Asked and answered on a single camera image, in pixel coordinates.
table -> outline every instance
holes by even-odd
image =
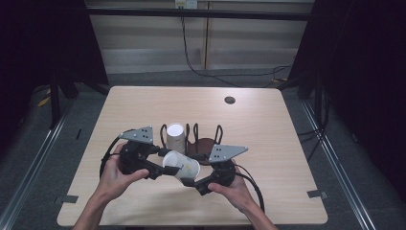
[[[228,104],[226,97],[236,102]],[[153,127],[154,144],[162,146],[162,124],[199,123],[199,137],[214,138],[222,125],[221,144],[247,146],[235,159],[254,177],[262,192],[266,215],[276,224],[322,224],[327,213],[296,135],[282,94],[277,89],[209,87],[115,86],[110,90],[80,161],[68,195],[76,203],[64,203],[58,224],[75,224],[99,182],[101,159],[111,142],[131,128]],[[150,161],[161,164],[162,157]],[[197,179],[211,167],[202,167]],[[247,182],[251,194],[257,195]],[[214,226],[246,225],[248,219],[222,195],[201,196],[172,176],[140,180],[113,200],[101,225]]]

hand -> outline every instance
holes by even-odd
[[[114,153],[119,153],[123,148],[124,143],[119,144]],[[146,177],[149,174],[148,170],[138,170],[133,174],[122,174],[118,168],[119,155],[112,155],[106,162],[103,174],[99,185],[94,192],[94,196],[100,197],[102,200],[109,202],[121,196],[126,188],[133,182]]]
[[[229,187],[225,187],[217,183],[211,183],[209,184],[208,188],[215,193],[224,195],[230,201],[230,203],[242,213],[244,213],[249,205],[255,203],[244,179],[241,176],[236,175],[233,183]]]

person's right hand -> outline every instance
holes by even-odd
[[[242,213],[244,213],[244,211],[248,209],[251,204],[255,203],[244,179],[238,175],[235,176],[233,183],[229,187],[225,187],[217,183],[211,183],[209,184],[208,188],[215,193],[224,195],[230,201],[230,203]]]

person's left hand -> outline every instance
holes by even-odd
[[[125,143],[119,144],[114,153],[119,153]],[[109,202],[121,196],[126,188],[133,182],[146,177],[149,171],[146,169],[138,170],[133,174],[123,174],[119,168],[119,155],[112,155],[106,162],[104,171],[101,175],[98,188],[94,196],[98,196],[105,202]]]

electrical outlet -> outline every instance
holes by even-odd
[[[197,10],[197,0],[186,0],[186,9]]]
[[[185,9],[186,8],[186,0],[175,0],[175,8],[176,9]]]

